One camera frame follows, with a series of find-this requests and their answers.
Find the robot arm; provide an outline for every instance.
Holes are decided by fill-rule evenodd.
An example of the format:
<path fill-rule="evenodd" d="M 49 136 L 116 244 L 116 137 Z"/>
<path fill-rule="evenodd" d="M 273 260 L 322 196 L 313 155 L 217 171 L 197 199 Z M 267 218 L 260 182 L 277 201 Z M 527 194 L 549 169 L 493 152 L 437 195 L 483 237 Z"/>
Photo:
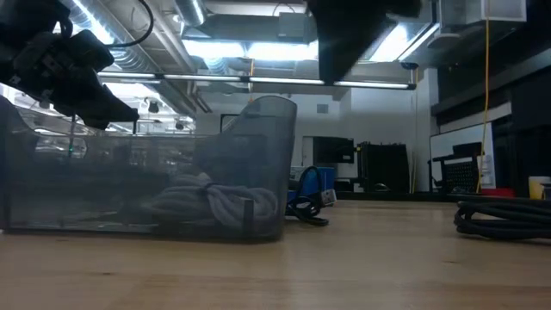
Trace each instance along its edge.
<path fill-rule="evenodd" d="M 417 17 L 421 0 L 309 0 L 319 39 L 319 78 L 340 81 L 396 22 L 387 14 Z"/>
<path fill-rule="evenodd" d="M 0 83 L 91 127 L 138 120 L 97 77 L 115 61 L 108 47 L 88 30 L 71 36 L 70 13 L 59 0 L 0 1 Z"/>

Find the yellow cable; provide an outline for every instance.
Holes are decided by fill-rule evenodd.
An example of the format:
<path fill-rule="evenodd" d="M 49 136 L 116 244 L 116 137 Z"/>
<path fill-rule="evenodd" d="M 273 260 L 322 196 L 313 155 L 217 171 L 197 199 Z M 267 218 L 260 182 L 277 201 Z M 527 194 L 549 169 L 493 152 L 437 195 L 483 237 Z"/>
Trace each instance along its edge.
<path fill-rule="evenodd" d="M 255 73 L 255 60 L 251 59 L 251 74 L 249 75 L 252 77 L 252 75 Z M 249 83 L 249 103 L 254 102 L 254 98 L 252 97 L 252 83 Z"/>
<path fill-rule="evenodd" d="M 484 107 L 484 126 L 482 129 L 482 149 L 480 151 L 479 181 L 476 193 L 480 192 L 482 167 L 484 165 L 484 148 L 486 143 L 486 125 L 488 124 L 488 107 L 490 106 L 490 0 L 486 2 L 486 103 Z"/>

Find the whiteboard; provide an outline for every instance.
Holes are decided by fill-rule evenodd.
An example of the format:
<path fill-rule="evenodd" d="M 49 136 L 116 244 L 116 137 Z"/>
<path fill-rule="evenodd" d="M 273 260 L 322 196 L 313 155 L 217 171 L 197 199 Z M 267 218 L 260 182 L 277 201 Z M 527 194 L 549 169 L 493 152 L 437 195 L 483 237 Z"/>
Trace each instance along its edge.
<path fill-rule="evenodd" d="M 449 133 L 443 133 L 430 137 L 430 157 L 439 158 L 442 156 L 448 156 L 454 153 L 454 146 L 482 142 L 484 125 L 466 127 L 463 129 L 455 130 Z M 492 123 L 486 124 L 486 143 L 484 144 L 484 153 L 486 154 L 485 161 L 485 177 L 481 182 L 482 189 L 495 189 L 495 165 L 493 161 L 493 138 L 492 138 Z M 432 164 L 432 176 L 440 181 L 442 180 L 442 171 L 440 169 L 440 163 Z"/>

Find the yellow cup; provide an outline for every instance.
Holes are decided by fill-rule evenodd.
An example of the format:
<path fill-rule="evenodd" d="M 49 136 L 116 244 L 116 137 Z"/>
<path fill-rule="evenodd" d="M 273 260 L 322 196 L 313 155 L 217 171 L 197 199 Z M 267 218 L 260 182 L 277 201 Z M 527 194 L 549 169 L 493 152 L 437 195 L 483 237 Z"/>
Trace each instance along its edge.
<path fill-rule="evenodd" d="M 551 183 L 551 177 L 530 177 L 530 199 L 541 200 L 543 197 L 543 183 Z"/>

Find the fluorescent light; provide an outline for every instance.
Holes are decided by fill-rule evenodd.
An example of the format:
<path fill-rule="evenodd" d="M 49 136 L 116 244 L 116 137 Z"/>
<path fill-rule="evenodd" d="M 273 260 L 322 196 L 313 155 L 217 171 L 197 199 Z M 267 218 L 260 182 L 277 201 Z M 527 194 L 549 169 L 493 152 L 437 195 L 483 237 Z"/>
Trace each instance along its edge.
<path fill-rule="evenodd" d="M 192 56 L 208 59 L 244 57 L 245 50 L 237 42 L 212 42 L 201 40 L 183 40 L 186 50 Z"/>
<path fill-rule="evenodd" d="M 247 57 L 271 61 L 302 61 L 318 57 L 317 42 L 313 44 L 253 43 Z"/>
<path fill-rule="evenodd" d="M 138 123 L 160 123 L 160 120 L 138 120 Z"/>
<path fill-rule="evenodd" d="M 223 77 L 223 76 L 202 76 L 202 75 L 185 75 L 185 74 L 167 74 L 166 79 L 185 80 L 185 81 L 208 81 L 208 82 L 240 82 L 239 77 Z"/>
<path fill-rule="evenodd" d="M 419 40 L 415 41 L 404 53 L 402 53 L 399 57 L 399 61 L 404 61 L 406 58 L 408 58 L 415 50 L 417 50 L 426 40 L 428 40 L 438 29 L 440 28 L 440 24 L 436 23 L 434 24 Z"/>
<path fill-rule="evenodd" d="M 335 86 L 362 87 L 362 88 L 383 88 L 383 89 L 393 89 L 393 90 L 407 90 L 409 88 L 408 84 L 378 83 L 378 82 L 352 82 L 352 81 L 336 82 Z"/>
<path fill-rule="evenodd" d="M 101 78 L 155 78 L 151 73 L 99 72 L 97 75 Z"/>
<path fill-rule="evenodd" d="M 398 24 L 377 48 L 369 61 L 395 61 L 407 49 L 407 43 L 407 29 L 404 25 Z"/>
<path fill-rule="evenodd" d="M 274 84 L 298 84 L 298 85 L 323 85 L 320 80 L 298 79 L 298 78 L 276 78 L 276 77 L 251 77 L 251 83 L 274 83 Z"/>
<path fill-rule="evenodd" d="M 161 84 L 161 81 L 159 80 L 136 80 L 136 79 L 122 79 L 119 81 L 119 83 L 125 83 L 125 84 Z"/>
<path fill-rule="evenodd" d="M 123 84 L 123 83 L 105 83 L 113 95 L 118 97 L 154 97 L 158 98 L 157 92 L 154 92 L 142 84 Z"/>

